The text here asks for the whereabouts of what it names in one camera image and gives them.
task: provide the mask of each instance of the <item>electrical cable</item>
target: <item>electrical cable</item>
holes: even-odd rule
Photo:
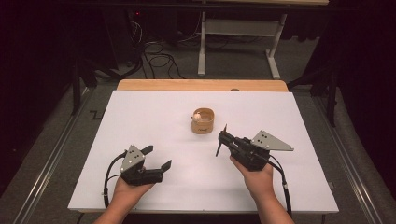
[[[85,213],[81,213],[81,214],[79,215],[76,224],[79,224],[79,223],[81,222],[82,217],[84,217],[84,214],[85,214]]]
[[[257,157],[267,161],[267,163],[269,163],[272,167],[274,167],[276,170],[278,170],[282,176],[282,186],[283,186],[283,192],[285,194],[285,201],[286,201],[286,207],[287,207],[287,211],[290,217],[292,217],[292,212],[291,212],[291,201],[290,201],[290,194],[289,194],[289,188],[288,188],[288,182],[286,181],[286,177],[285,177],[285,173],[283,172],[283,168],[280,165],[279,161],[277,159],[275,159],[275,157],[273,157],[271,155],[271,158],[273,158],[276,163],[279,164],[279,166],[275,165],[273,162],[269,161],[268,159],[264,158],[263,156],[259,155],[259,154],[254,154]]]
[[[223,43],[221,46],[219,47],[210,47],[208,44],[205,44],[205,46],[208,49],[222,49],[224,47],[226,47],[229,44],[248,44],[248,43],[254,43],[254,42],[258,42],[261,41],[263,39],[263,36],[254,36],[251,40],[241,40],[241,39],[235,39],[233,37],[238,36],[240,37],[241,35],[209,35],[208,39],[211,39],[215,42],[222,42],[225,41],[225,43]]]
[[[110,180],[111,178],[114,178],[116,176],[120,176],[120,175],[113,175],[113,176],[109,177],[107,180]]]
[[[124,151],[122,154],[120,154],[118,157],[116,157],[116,159],[114,159],[110,165],[108,166],[107,172],[106,172],[106,178],[105,178],[105,185],[104,185],[104,189],[103,189],[103,198],[105,201],[105,208],[108,207],[108,188],[107,188],[107,182],[110,178],[114,177],[115,175],[111,176],[110,178],[108,178],[108,176],[110,175],[110,171],[111,168],[113,167],[114,163],[116,163],[116,161],[118,161],[119,159],[125,158],[127,151]]]
[[[129,30],[129,37],[131,38],[131,42],[132,42],[132,47],[134,50],[134,53],[138,56],[135,57],[134,59],[134,67],[129,70],[128,72],[124,73],[124,74],[118,74],[116,72],[114,72],[112,69],[106,68],[105,66],[102,66],[99,63],[96,63],[92,60],[86,59],[86,62],[88,64],[90,64],[92,67],[97,68],[99,70],[101,70],[102,72],[104,72],[105,74],[107,74],[108,76],[111,76],[113,78],[115,78],[116,80],[122,80],[125,79],[126,77],[134,74],[135,72],[137,72],[142,66],[143,66],[143,60],[141,58],[141,51],[143,50],[142,47],[142,37],[143,37],[143,30],[142,27],[140,26],[139,23],[135,22],[135,21],[129,21],[131,29]]]
[[[323,215],[322,215],[322,222],[321,222],[321,224],[324,224],[325,222],[326,222],[326,215],[323,214]]]
[[[87,14],[82,13],[82,17],[78,19],[78,21],[84,21],[86,18]],[[71,55],[77,56],[79,59],[81,59],[82,62],[84,62],[86,65],[90,66],[94,70],[100,70],[107,74],[110,77],[115,78],[116,80],[122,80],[124,77],[131,75],[135,71],[138,70],[138,64],[136,67],[134,67],[131,71],[127,72],[123,76],[120,76],[118,73],[112,71],[111,69],[108,69],[107,67],[95,62],[94,60],[91,59],[85,59],[83,55],[86,53],[85,48],[82,49],[77,49],[76,44],[74,42],[77,40],[78,41],[78,46],[86,46],[88,41],[91,41],[90,36],[87,36],[86,33],[82,32],[82,26],[81,22],[73,22],[74,24],[79,24],[77,26],[74,26],[72,29],[67,30],[64,27],[63,22],[59,22],[61,24],[62,31],[64,32],[64,38],[65,42],[69,45],[67,49],[69,49],[69,53]],[[71,38],[72,36],[75,35],[75,33],[80,33],[82,36],[80,38],[76,38],[75,41],[72,41]]]
[[[146,78],[146,79],[149,79],[149,78],[148,78],[148,74],[146,73],[145,66],[143,65],[143,59],[142,59],[142,71],[143,71],[143,74],[145,74],[145,78]]]
[[[156,51],[153,51],[153,52],[146,52],[146,49],[147,49],[148,47],[151,47],[151,46],[154,46],[154,45],[155,45],[155,46],[160,46],[160,49],[158,49],[158,50],[156,50]],[[169,65],[169,68],[168,68],[168,76],[169,76],[169,78],[174,79],[174,78],[171,76],[171,73],[170,73],[172,67],[174,66],[174,67],[176,68],[176,70],[177,70],[177,75],[178,75],[179,77],[183,78],[183,79],[186,79],[185,77],[183,77],[183,76],[180,74],[180,70],[178,69],[178,66],[177,66],[177,64],[176,64],[175,58],[174,58],[172,55],[170,55],[170,54],[162,53],[162,51],[163,51],[163,45],[160,44],[160,43],[150,43],[150,44],[147,44],[147,45],[145,46],[144,56],[145,56],[146,61],[148,62],[148,65],[149,65],[150,69],[151,69],[151,73],[152,73],[152,75],[153,75],[153,78],[154,78],[154,79],[156,78],[156,75],[155,75],[155,72],[154,72],[154,67],[164,67],[164,66],[170,64],[170,65]],[[166,61],[165,63],[160,64],[160,65],[155,65],[155,64],[153,64],[153,61],[154,61],[154,60],[160,59],[160,58],[165,58],[165,59],[167,59],[167,61]]]
[[[186,41],[192,40],[192,39],[194,39],[194,38],[196,38],[196,37],[199,36],[199,35],[197,35],[196,33],[197,33],[197,31],[198,31],[198,27],[199,27],[201,18],[202,18],[202,13],[199,14],[198,22],[197,22],[197,25],[195,26],[195,30],[194,30],[194,32],[192,33],[192,35],[191,35],[190,37],[184,39],[184,40],[178,40],[178,41],[177,41],[178,43],[186,42]]]

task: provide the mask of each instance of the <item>forearm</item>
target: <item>forearm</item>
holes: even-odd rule
[[[132,201],[113,199],[106,211],[94,222],[94,224],[121,224],[137,202],[138,199]]]
[[[261,199],[254,199],[254,201],[262,224],[294,223],[275,195],[266,196]]]

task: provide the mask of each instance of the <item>gray carpet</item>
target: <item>gray carpet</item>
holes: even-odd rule
[[[268,39],[253,43],[234,43],[225,48],[218,41],[210,42],[213,49],[207,50],[206,76],[204,78],[219,79],[271,79],[268,65],[263,57],[262,45],[268,44]],[[286,82],[293,80],[304,71],[307,61],[316,45],[316,41],[299,43],[295,39],[281,41],[276,53],[276,63],[280,75]],[[187,78],[196,76],[198,47],[180,45],[178,48],[165,47],[164,52],[170,53],[177,62],[180,74]],[[153,61],[159,65],[166,63],[165,58]],[[152,77],[147,63],[145,71]],[[168,67],[155,69],[156,78],[169,78]],[[170,70],[172,77],[177,78],[176,68]],[[145,78],[143,70],[139,70],[130,78]],[[92,111],[97,111],[100,117],[105,109],[109,96],[117,87],[117,82],[108,78],[99,78],[99,85],[86,93],[86,104],[81,108],[77,121],[62,144],[62,156],[55,164],[56,169],[49,174],[49,182],[40,195],[35,209],[27,218],[28,223],[76,223],[80,213],[67,209],[67,205],[78,181],[79,174],[91,148],[96,131],[100,125],[99,119],[93,119]],[[367,218],[351,185],[346,168],[337,149],[327,121],[318,108],[317,99],[313,99],[306,87],[299,87],[295,91],[297,105],[300,108],[306,128],[318,154],[318,159],[323,167],[326,178],[331,182],[334,198],[340,212],[326,216],[326,223],[372,223]],[[395,202],[389,197],[389,192],[384,187],[382,179],[376,172],[370,159],[364,152],[359,138],[354,133],[353,126],[347,117],[347,112],[342,104],[342,96],[338,93],[339,104],[336,107],[336,124],[334,131],[339,136],[345,147],[351,153],[353,162],[362,176],[363,182],[372,196],[383,223],[394,222]],[[61,133],[70,120],[72,111],[72,93],[69,90],[52,116],[44,124],[44,130],[36,140],[33,148],[26,157],[21,169],[14,177],[5,194],[0,199],[0,223],[12,223],[19,213],[30,190],[35,185],[41,170],[46,165],[52,150],[57,146]],[[81,223],[92,223],[100,214],[86,214]],[[222,223],[229,217],[209,216],[139,216],[131,215],[136,223]],[[257,217],[232,217],[234,223],[257,223]],[[321,215],[295,215],[296,223],[320,223]]]

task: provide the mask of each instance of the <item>white tabletop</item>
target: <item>white tabletop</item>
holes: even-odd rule
[[[214,130],[191,131],[192,112],[209,107]],[[215,157],[218,133],[253,138],[263,129],[294,147],[274,152],[282,164],[294,213],[338,212],[292,93],[263,91],[114,91],[68,208],[81,212],[105,209],[103,185],[111,161],[135,145],[153,145],[147,169],[172,167],[138,203],[134,212],[246,213],[256,206],[242,175],[223,146]],[[121,160],[111,174],[119,173]],[[115,178],[109,181],[109,196]],[[286,207],[280,174],[274,171],[277,198]]]

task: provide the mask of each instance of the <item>hand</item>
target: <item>hand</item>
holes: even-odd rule
[[[130,186],[119,177],[110,205],[94,223],[122,223],[131,209],[134,208],[142,196],[153,186],[154,184]]]
[[[273,187],[274,168],[266,164],[261,171],[250,172],[234,157],[230,160],[245,178],[245,184],[257,206],[261,223],[292,224],[294,223],[275,196]]]
[[[255,201],[266,200],[268,197],[275,197],[273,187],[274,168],[270,164],[266,164],[261,171],[250,172],[234,157],[230,156],[230,160],[242,173],[247,189],[250,191],[250,195]]]
[[[154,184],[131,186],[128,185],[121,177],[119,177],[111,202],[122,203],[132,209],[139,202],[140,198],[153,186]]]

